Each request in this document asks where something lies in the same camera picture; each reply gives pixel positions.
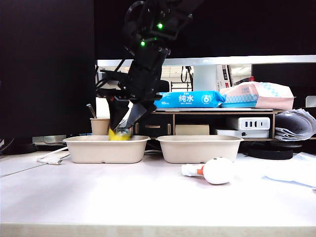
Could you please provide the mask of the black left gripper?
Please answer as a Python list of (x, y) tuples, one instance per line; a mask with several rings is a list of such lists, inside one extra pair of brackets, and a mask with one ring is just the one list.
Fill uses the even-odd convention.
[[(126, 121), (122, 121), (129, 110), (129, 102), (133, 103), (133, 107)], [(115, 130), (120, 124), (120, 128), (130, 129), (137, 120), (139, 120), (147, 110), (155, 110), (153, 99), (136, 97), (124, 90), (115, 90), (113, 96), (108, 98), (110, 111), (110, 128)]]

